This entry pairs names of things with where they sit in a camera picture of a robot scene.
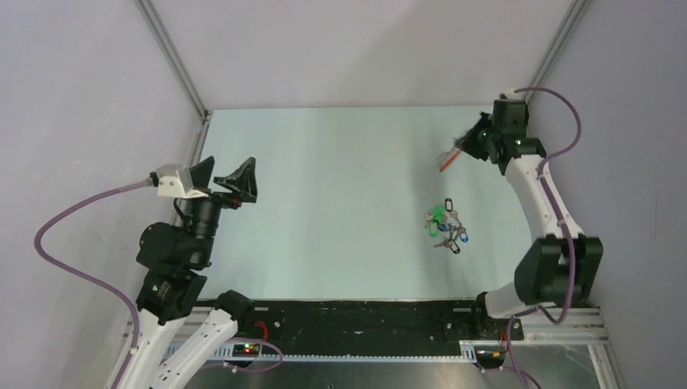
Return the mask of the red keyring with rings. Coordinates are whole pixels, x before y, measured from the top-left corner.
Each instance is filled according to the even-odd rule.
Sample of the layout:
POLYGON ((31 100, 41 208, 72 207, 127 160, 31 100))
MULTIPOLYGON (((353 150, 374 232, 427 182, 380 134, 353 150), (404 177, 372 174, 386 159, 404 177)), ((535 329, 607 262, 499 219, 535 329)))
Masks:
POLYGON ((464 136, 454 138, 451 148, 448 151, 441 152, 438 155, 437 168, 440 173, 446 171, 454 163, 454 161, 463 153, 464 140, 464 136))

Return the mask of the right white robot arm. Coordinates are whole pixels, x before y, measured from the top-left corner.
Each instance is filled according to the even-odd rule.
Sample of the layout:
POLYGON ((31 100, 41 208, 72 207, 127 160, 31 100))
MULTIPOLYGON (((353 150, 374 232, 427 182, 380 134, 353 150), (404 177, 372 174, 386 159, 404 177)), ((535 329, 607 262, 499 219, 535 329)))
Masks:
POLYGON ((491 113, 461 138, 459 148, 496 165, 514 190, 525 215, 531 246, 505 286, 483 293, 481 310, 470 317, 472 331, 495 336, 503 318, 545 306, 567 311, 586 302, 604 253, 598 237, 586 235, 567 210, 548 168, 548 154, 527 133, 529 109, 524 100, 505 95, 491 113))

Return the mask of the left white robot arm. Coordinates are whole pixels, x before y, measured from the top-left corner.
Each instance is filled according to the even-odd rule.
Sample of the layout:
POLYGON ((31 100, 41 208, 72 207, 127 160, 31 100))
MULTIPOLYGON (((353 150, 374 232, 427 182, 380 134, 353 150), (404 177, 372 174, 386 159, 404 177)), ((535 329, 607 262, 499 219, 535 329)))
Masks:
POLYGON ((253 302, 227 291, 182 346, 165 356, 207 281, 200 272, 211 265, 221 212, 257 201, 255 158, 223 177, 213 176, 214 164, 208 157, 192 167, 163 165, 151 174, 158 196, 186 200, 190 211, 178 213, 179 225, 154 223, 140 236, 136 261, 147 274, 135 301, 133 344, 121 351, 107 388, 183 388, 222 344, 256 327, 253 302))

